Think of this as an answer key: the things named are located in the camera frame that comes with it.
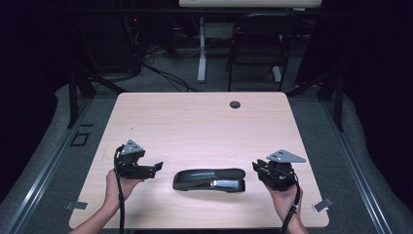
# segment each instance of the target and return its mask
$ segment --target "black stapler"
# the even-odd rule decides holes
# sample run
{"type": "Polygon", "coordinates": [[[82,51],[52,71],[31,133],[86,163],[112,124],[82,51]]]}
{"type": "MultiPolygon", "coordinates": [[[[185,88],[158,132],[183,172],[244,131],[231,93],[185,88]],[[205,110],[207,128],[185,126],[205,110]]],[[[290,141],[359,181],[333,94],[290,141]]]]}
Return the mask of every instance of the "black stapler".
{"type": "Polygon", "coordinates": [[[173,189],[245,192],[245,171],[241,169],[194,169],[177,173],[173,189]]]}

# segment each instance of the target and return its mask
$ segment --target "gray tape piece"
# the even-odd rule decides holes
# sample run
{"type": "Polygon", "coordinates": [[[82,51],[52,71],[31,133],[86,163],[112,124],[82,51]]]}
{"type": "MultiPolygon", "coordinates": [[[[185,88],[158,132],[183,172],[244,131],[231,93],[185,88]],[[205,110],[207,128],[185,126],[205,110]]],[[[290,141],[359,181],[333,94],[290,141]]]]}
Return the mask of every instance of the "gray tape piece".
{"type": "Polygon", "coordinates": [[[326,198],[324,200],[322,200],[320,203],[313,205],[313,210],[315,212],[320,212],[323,210],[328,210],[328,206],[330,206],[331,204],[333,204],[333,200],[331,200],[331,198],[326,198]]]}
{"type": "Polygon", "coordinates": [[[88,205],[87,203],[83,203],[83,202],[74,202],[74,203],[67,202],[64,208],[70,211],[73,211],[75,209],[84,210],[87,205],[88,205]]]}

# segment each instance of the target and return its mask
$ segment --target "gray carpet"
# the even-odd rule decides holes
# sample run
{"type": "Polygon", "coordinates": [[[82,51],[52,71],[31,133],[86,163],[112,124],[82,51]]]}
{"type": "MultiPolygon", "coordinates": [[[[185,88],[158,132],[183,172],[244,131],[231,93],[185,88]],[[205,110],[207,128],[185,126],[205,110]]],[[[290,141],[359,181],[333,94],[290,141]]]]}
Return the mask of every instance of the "gray carpet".
{"type": "MultiPolygon", "coordinates": [[[[198,55],[185,57],[181,54],[170,55],[159,53],[155,55],[153,66],[172,73],[184,79],[189,85],[205,92],[222,92],[227,89],[226,50],[215,44],[209,48],[207,54],[206,81],[197,82],[198,55]]],[[[284,91],[293,87],[297,67],[305,49],[305,42],[299,44],[292,54],[291,66],[287,71],[284,91]]],[[[116,83],[131,92],[177,92],[169,81],[160,75],[142,68],[136,77],[116,83]]],[[[61,151],[61,161],[57,162],[53,178],[46,184],[47,189],[40,194],[41,199],[34,205],[32,213],[27,214],[19,230],[21,233],[64,233],[70,230],[68,220],[71,211],[65,209],[67,202],[77,201],[94,153],[108,121],[109,115],[116,100],[116,94],[100,84],[94,84],[96,98],[87,101],[79,95],[84,103],[86,112],[81,116],[78,127],[73,132],[90,134],[85,146],[68,146],[71,139],[67,139],[66,147],[61,151]]],[[[0,232],[6,232],[14,224],[14,218],[19,213],[24,197],[29,193],[37,176],[45,165],[56,154],[61,140],[68,135],[65,127],[69,118],[68,90],[63,87],[56,95],[59,105],[53,123],[44,136],[32,160],[27,165],[19,181],[9,196],[0,206],[0,232]]],[[[325,228],[314,228],[310,233],[378,233],[371,215],[365,206],[359,189],[355,184],[346,161],[346,153],[335,128],[329,121],[329,104],[318,102],[314,92],[309,91],[302,97],[289,99],[298,129],[303,138],[309,155],[318,185],[323,198],[330,197],[335,203],[330,207],[328,215],[330,223],[325,228]]],[[[384,216],[393,233],[412,233],[413,216],[398,201],[380,172],[371,163],[364,146],[362,129],[359,125],[352,103],[345,98],[344,106],[344,135],[349,141],[357,160],[365,174],[374,194],[377,196],[384,216]]],[[[253,233],[263,231],[233,230],[221,233],[253,233]]],[[[104,230],[102,233],[118,233],[117,230],[104,230]]]]}

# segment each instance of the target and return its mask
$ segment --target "white desk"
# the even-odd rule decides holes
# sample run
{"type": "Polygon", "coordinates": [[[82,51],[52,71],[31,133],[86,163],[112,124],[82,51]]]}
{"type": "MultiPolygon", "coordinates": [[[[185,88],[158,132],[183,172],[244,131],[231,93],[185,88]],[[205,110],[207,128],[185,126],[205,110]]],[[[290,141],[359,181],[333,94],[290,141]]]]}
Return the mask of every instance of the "white desk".
{"type": "MultiPolygon", "coordinates": [[[[179,0],[180,7],[189,8],[318,8],[321,0],[179,0]]],[[[205,22],[200,20],[200,65],[198,82],[206,80],[207,55],[205,43],[205,22]]],[[[273,69],[276,81],[281,79],[278,67],[273,69]]]]}
{"type": "MultiPolygon", "coordinates": [[[[293,164],[304,189],[304,224],[328,223],[326,211],[312,209],[321,201],[319,188],[283,93],[142,93],[119,95],[79,197],[88,205],[73,212],[71,227],[101,206],[115,150],[128,139],[146,150],[139,165],[163,161],[164,166],[155,178],[140,183],[126,202],[126,228],[281,227],[270,194],[252,168],[252,162],[267,161],[268,154],[281,148],[307,160],[293,164]],[[233,100],[241,107],[230,107],[233,100]],[[172,189],[179,171],[226,168],[246,172],[244,193],[172,189]]],[[[118,228],[119,218],[116,214],[105,228],[118,228]]]]}

